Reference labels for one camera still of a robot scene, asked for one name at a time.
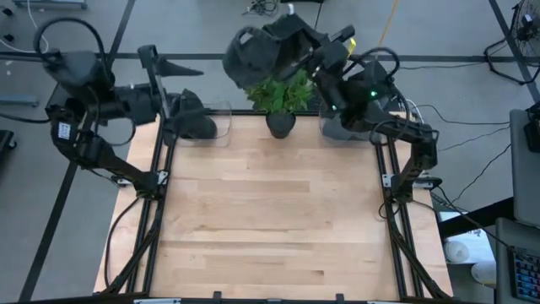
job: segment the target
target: concrete floor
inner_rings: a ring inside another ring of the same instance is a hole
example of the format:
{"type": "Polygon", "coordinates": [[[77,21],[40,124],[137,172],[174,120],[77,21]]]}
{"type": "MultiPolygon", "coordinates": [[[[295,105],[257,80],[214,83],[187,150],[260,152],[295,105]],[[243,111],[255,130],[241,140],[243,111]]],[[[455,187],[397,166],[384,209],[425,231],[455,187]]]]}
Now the concrete floor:
{"type": "MultiPolygon", "coordinates": [[[[497,0],[507,22],[516,0],[497,0]]],[[[84,19],[100,32],[109,51],[120,24],[127,0],[89,0],[89,9],[49,7],[33,10],[37,23],[56,16],[84,19]]],[[[136,0],[131,18],[119,47],[120,53],[133,53],[144,44],[155,44],[163,53],[221,53],[241,27],[263,25],[274,18],[246,16],[250,0],[136,0]],[[223,35],[217,35],[215,27],[223,35]]],[[[356,52],[376,46],[392,9],[392,0],[327,0],[319,5],[299,3],[298,14],[319,31],[333,33],[347,24],[357,30],[356,52]]],[[[12,7],[7,0],[0,4],[12,7]]],[[[16,16],[0,16],[0,32],[16,35],[18,48],[29,50],[34,32],[24,9],[16,16]]],[[[385,39],[385,46],[400,55],[421,55],[426,62],[403,62],[405,67],[418,65],[455,65],[459,58],[478,56],[483,49],[502,37],[502,32],[488,0],[413,0],[399,4],[385,39]]],[[[77,24],[59,24],[46,32],[51,46],[62,50],[97,51],[91,35],[77,24]]],[[[8,51],[0,46],[0,52],[8,51]]],[[[511,56],[508,48],[497,56],[511,56]]],[[[251,105],[242,91],[227,79],[217,60],[178,60],[197,68],[205,75],[194,78],[166,79],[168,91],[189,88],[203,100],[227,100],[234,108],[251,105]]],[[[497,63],[501,70],[521,77],[516,63],[497,63]]],[[[144,82],[140,62],[118,59],[113,65],[117,84],[144,82]]],[[[504,122],[509,111],[525,109],[533,103],[527,87],[521,87],[492,74],[487,64],[466,68],[402,70],[396,84],[407,98],[418,105],[434,105],[448,119],[469,122],[504,122]]],[[[0,92],[32,94],[40,98],[39,108],[1,106],[2,112],[25,117],[44,117],[43,106],[55,88],[54,81],[37,62],[0,61],[0,92]]],[[[488,133],[496,126],[468,127],[448,125],[429,108],[424,119],[441,131],[440,147],[488,133]]],[[[17,301],[43,230],[54,205],[68,162],[52,146],[47,126],[28,125],[1,119],[0,128],[16,132],[19,147],[3,162],[0,171],[0,302],[17,301]]],[[[102,128],[110,141],[122,141],[130,132],[127,122],[113,122],[102,128]]],[[[440,164],[433,175],[443,178],[443,188],[454,198],[510,142],[507,131],[440,154],[440,164]]],[[[128,147],[117,149],[126,157],[128,147]]],[[[33,299],[90,295],[100,264],[106,234],[111,221],[117,189],[109,182],[79,170],[66,207],[47,255],[33,299]]],[[[510,154],[497,160],[486,174],[456,203],[477,209],[511,195],[510,154]]],[[[463,299],[491,302],[493,292],[475,284],[468,268],[451,269],[455,293],[463,299]]]]}

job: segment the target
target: white label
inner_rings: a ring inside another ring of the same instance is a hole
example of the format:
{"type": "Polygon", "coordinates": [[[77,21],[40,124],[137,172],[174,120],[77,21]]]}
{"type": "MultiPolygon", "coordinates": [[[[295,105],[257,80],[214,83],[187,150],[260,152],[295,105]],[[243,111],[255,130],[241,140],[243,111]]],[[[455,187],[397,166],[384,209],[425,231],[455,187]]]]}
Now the white label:
{"type": "Polygon", "coordinates": [[[71,133],[71,125],[67,123],[58,123],[58,138],[69,140],[69,134],[71,133]]]}

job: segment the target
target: potted plant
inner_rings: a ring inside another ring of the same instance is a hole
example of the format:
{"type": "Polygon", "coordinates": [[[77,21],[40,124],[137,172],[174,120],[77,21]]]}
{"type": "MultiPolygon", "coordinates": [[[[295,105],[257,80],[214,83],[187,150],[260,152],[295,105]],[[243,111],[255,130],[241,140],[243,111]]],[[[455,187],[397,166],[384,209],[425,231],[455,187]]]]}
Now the potted plant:
{"type": "Polygon", "coordinates": [[[286,138],[296,123],[295,111],[307,110],[313,97],[313,83],[300,70],[287,81],[268,78],[246,89],[253,109],[267,113],[267,125],[274,138],[286,138]]]}

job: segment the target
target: yellow cable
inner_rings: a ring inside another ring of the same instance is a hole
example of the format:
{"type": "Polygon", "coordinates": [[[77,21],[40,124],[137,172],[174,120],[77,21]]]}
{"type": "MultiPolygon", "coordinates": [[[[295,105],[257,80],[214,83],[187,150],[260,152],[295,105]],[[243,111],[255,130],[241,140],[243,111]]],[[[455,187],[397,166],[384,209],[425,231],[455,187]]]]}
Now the yellow cable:
{"type": "Polygon", "coordinates": [[[390,18],[388,18],[388,21],[386,22],[385,30],[382,32],[381,39],[379,40],[379,46],[382,46],[382,42],[385,40],[386,32],[390,28],[390,24],[392,23],[392,18],[394,18],[394,13],[396,12],[398,3],[399,3],[399,0],[394,0],[394,5],[391,8],[390,18]]]}

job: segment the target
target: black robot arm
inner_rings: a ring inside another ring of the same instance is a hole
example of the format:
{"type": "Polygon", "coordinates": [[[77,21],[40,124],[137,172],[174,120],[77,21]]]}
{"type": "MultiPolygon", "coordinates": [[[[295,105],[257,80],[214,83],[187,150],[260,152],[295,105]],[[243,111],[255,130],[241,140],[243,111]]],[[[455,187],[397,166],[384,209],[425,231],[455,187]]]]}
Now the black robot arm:
{"type": "MultiPolygon", "coordinates": [[[[116,156],[112,145],[98,134],[99,125],[106,125],[113,119],[128,118],[134,126],[140,126],[155,122],[157,115],[161,115],[165,126],[171,126],[165,130],[166,137],[176,138],[180,135],[177,131],[185,128],[188,121],[186,113],[181,113],[179,106],[173,105],[180,103],[182,97],[192,98],[193,93],[188,92],[191,94],[186,96],[167,94],[161,77],[203,73],[167,62],[155,46],[141,46],[138,55],[148,72],[149,82],[115,86],[115,76],[106,60],[100,36],[90,24],[75,18],[58,18],[44,23],[35,33],[34,48],[47,73],[69,94],[68,98],[46,107],[47,116],[51,119],[52,142],[58,150],[83,169],[105,169],[127,180],[141,198],[157,198],[168,172],[141,171],[116,156]],[[88,28],[97,41],[100,58],[87,51],[51,50],[42,53],[41,36],[49,26],[59,22],[74,22],[88,28]],[[89,122],[94,122],[93,130],[79,129],[82,123],[88,127],[89,122]]],[[[204,115],[204,112],[190,113],[190,117],[196,115],[204,115]]]]}
{"type": "Polygon", "coordinates": [[[342,126],[353,132],[378,132],[411,144],[411,158],[400,174],[391,178],[394,199],[401,203],[413,199],[413,183],[420,173],[437,165],[438,132],[429,125],[410,122],[383,111],[374,101],[397,97],[406,103],[393,83],[399,69],[395,52],[375,48],[362,55],[349,56],[343,44],[354,36],[348,26],[333,36],[318,33],[298,15],[284,15],[262,29],[244,28],[225,53],[225,72],[240,88],[267,77],[287,79],[301,68],[306,70],[327,104],[326,115],[339,116],[342,126]],[[247,41],[244,36],[250,35],[247,41]],[[396,65],[387,73],[377,61],[363,60],[375,52],[389,52],[396,65]],[[360,63],[364,70],[343,78],[347,61],[360,63]]]}

